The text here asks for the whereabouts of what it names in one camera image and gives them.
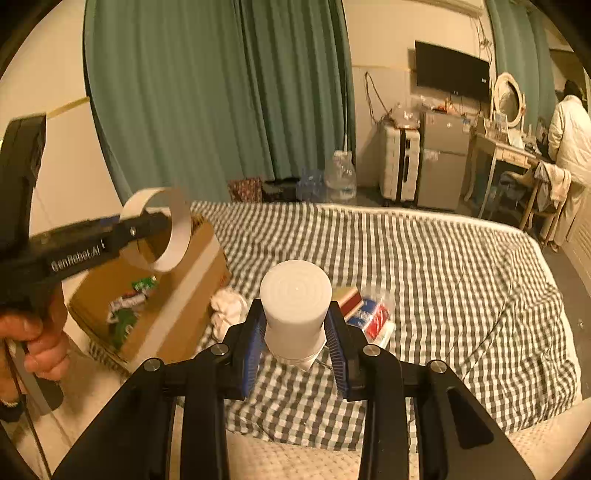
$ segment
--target mini fridge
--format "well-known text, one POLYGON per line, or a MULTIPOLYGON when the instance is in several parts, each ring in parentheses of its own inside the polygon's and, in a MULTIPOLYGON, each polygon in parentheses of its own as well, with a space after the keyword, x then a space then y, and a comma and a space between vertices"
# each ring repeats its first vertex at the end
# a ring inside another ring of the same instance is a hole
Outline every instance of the mini fridge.
POLYGON ((428 111, 421 118, 421 168, 417 205, 455 210, 466 170, 470 121, 428 111))

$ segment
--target towel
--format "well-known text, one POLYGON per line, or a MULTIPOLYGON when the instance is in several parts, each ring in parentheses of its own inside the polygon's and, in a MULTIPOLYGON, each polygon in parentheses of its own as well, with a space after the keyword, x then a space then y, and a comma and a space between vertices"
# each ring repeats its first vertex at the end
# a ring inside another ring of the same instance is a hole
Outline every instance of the towel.
POLYGON ((248 304, 244 297, 231 288, 221 288, 213 295, 210 303, 214 310, 212 315, 213 335, 221 342, 232 325, 246 320, 248 304))
POLYGON ((542 181, 537 196, 539 212, 543 212, 550 205, 558 208, 566 200, 571 181, 568 170, 541 161, 535 169, 534 177, 542 181))

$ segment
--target human hand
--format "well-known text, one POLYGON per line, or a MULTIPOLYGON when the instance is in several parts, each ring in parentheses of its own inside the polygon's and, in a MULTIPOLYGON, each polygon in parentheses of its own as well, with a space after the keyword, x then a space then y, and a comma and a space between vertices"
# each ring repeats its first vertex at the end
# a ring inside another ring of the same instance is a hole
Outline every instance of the human hand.
MULTIPOLYGON (((40 378, 57 381, 64 376, 70 364, 67 356, 69 341, 63 332, 67 309, 61 285, 51 298, 47 316, 41 321, 32 313, 0 313, 0 340, 26 342, 29 353, 25 357, 25 369, 40 378)), ((0 351, 0 400, 18 400, 3 345, 0 351)))

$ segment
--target black tv screen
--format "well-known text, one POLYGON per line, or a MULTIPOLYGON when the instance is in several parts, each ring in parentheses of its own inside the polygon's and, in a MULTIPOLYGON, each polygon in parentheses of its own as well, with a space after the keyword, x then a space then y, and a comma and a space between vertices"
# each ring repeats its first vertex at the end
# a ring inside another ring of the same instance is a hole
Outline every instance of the black tv screen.
POLYGON ((489 64, 450 48, 415 42, 417 84, 453 95, 489 100, 489 64))

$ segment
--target metal screw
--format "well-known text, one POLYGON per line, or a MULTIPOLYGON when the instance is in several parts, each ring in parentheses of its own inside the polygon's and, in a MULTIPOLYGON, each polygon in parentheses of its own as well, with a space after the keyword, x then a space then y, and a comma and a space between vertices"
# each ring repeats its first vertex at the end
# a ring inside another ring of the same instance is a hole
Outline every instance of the metal screw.
POLYGON ((447 365, 441 360, 434 360, 429 366, 436 374, 442 374, 447 371, 447 365))
POLYGON ((212 353, 214 355, 226 355, 226 353, 230 350, 225 343, 216 343, 212 347, 212 353))
POLYGON ((157 369, 160 368, 162 362, 157 358, 150 358, 144 362, 144 370, 148 372, 155 372, 157 369))
POLYGON ((363 352, 367 356, 378 356, 380 353, 380 349, 377 345, 365 345, 363 347, 363 352))

